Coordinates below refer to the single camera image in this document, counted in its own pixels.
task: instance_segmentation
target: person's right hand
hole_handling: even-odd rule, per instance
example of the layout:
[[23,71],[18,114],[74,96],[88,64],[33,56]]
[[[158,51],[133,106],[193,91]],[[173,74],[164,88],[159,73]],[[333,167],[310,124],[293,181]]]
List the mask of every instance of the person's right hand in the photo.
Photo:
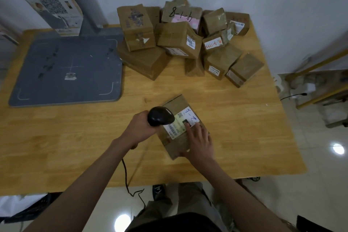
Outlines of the person's right hand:
[[185,123],[185,127],[190,141],[190,150],[180,155],[186,157],[194,168],[199,170],[204,164],[215,160],[213,142],[208,130],[199,123],[192,128],[189,123]]

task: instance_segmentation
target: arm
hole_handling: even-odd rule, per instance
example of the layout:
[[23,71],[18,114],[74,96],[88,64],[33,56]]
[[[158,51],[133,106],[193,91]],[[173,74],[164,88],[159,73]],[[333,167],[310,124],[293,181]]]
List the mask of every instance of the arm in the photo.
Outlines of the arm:
[[24,231],[82,231],[122,158],[156,133],[158,127],[148,124],[147,114],[134,115],[123,134]]
[[182,155],[211,183],[242,232],[290,232],[273,212],[221,169],[214,159],[213,143],[207,129],[196,123],[195,134],[188,124],[186,130],[191,146],[189,152]]

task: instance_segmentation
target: pink label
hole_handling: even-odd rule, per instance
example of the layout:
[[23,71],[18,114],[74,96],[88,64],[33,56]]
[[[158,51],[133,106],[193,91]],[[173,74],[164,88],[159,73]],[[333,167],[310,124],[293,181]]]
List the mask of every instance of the pink label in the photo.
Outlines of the pink label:
[[181,16],[181,15],[174,15],[172,22],[181,22],[181,21],[187,21],[191,28],[198,30],[198,25],[199,25],[199,19],[195,19],[192,17],[186,17],[186,16]]

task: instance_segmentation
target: barcode scanner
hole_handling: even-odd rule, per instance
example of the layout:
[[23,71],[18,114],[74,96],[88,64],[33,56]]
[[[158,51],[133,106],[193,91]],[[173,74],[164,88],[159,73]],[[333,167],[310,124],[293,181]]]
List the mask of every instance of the barcode scanner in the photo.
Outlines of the barcode scanner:
[[175,117],[172,112],[166,107],[156,106],[151,108],[148,114],[148,122],[150,126],[156,127],[159,125],[169,125],[173,123]]

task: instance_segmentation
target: gray scale platform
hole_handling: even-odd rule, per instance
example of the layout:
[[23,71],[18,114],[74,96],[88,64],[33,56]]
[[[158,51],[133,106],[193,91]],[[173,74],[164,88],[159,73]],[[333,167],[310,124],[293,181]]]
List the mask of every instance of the gray scale platform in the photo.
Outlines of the gray scale platform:
[[120,28],[60,37],[40,33],[30,46],[12,91],[12,107],[116,101],[121,96]]

